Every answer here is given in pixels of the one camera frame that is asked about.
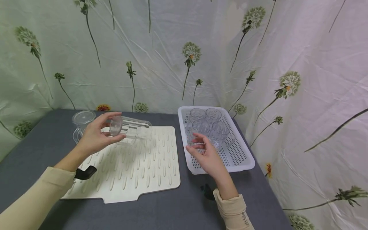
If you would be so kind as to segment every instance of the dish drying mat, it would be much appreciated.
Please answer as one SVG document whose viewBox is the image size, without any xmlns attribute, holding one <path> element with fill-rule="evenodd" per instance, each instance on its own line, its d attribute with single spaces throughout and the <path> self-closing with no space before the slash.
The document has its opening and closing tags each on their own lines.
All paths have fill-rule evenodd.
<svg viewBox="0 0 368 230">
<path fill-rule="evenodd" d="M 97 168 L 88 180 L 76 179 L 62 199 L 101 198 L 105 204 L 136 201 L 141 194 L 180 185 L 175 129 L 152 126 L 150 139 L 132 145 L 112 144 L 88 157 L 79 167 Z"/>
</svg>

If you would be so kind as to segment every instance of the white plastic basket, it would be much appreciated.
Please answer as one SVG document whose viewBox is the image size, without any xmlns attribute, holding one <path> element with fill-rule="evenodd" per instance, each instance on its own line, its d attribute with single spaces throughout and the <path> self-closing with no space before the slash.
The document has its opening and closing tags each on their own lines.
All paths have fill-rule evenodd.
<svg viewBox="0 0 368 230">
<path fill-rule="evenodd" d="M 221 121 L 226 124 L 230 130 L 229 136 L 225 139 L 225 143 L 218 149 L 222 162 L 224 163 L 228 172 L 239 172 L 254 168 L 255 161 L 250 153 L 247 145 L 241 137 L 238 129 L 236 128 L 229 113 L 221 107 L 207 107 L 207 106 L 182 106 L 178 109 L 180 132 L 184 145 L 185 159 L 187 161 L 188 169 L 194 174 L 205 174 L 206 172 L 199 165 L 198 161 L 188 153 L 185 146 L 192 145 L 192 142 L 187 141 L 187 135 L 185 128 L 188 123 L 189 112 L 194 108 L 203 109 L 206 111 L 208 108 L 215 108 L 221 111 Z"/>
</svg>

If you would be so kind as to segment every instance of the black handle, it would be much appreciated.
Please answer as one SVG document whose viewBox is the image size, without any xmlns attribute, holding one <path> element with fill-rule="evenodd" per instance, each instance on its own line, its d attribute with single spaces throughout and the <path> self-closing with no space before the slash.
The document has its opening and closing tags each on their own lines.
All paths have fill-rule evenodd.
<svg viewBox="0 0 368 230">
<path fill-rule="evenodd" d="M 97 169 L 90 165 L 85 171 L 77 169 L 77 173 L 75 174 L 74 178 L 80 180 L 88 180 L 93 176 L 95 172 L 97 172 Z"/>
</svg>

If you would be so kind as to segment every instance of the floral curtain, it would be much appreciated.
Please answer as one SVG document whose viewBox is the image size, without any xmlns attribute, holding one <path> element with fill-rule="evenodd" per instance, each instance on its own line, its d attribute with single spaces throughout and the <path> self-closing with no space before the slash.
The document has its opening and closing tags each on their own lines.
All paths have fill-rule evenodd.
<svg viewBox="0 0 368 230">
<path fill-rule="evenodd" d="M 0 5 L 0 160 L 57 109 L 221 106 L 294 229 L 368 226 L 364 1 Z"/>
</svg>

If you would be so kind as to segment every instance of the gray table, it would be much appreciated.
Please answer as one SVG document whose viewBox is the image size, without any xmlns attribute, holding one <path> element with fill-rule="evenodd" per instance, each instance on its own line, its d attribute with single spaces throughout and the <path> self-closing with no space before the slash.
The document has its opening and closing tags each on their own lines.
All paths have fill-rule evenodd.
<svg viewBox="0 0 368 230">
<path fill-rule="evenodd" d="M 75 112 L 55 110 L 48 113 L 0 163 L 0 212 L 27 191 L 46 167 L 55 165 L 75 146 L 71 122 Z M 152 125 L 175 127 L 180 186 L 123 203 L 103 204 L 102 199 L 58 201 L 40 229 L 225 229 L 215 201 L 206 199 L 200 190 L 206 183 L 215 188 L 213 180 L 207 174 L 193 175 L 186 166 L 178 116 L 124 115 L 149 120 Z M 231 173 L 231 177 L 243 194 L 255 229 L 291 229 L 258 164 L 252 170 Z"/>
</svg>

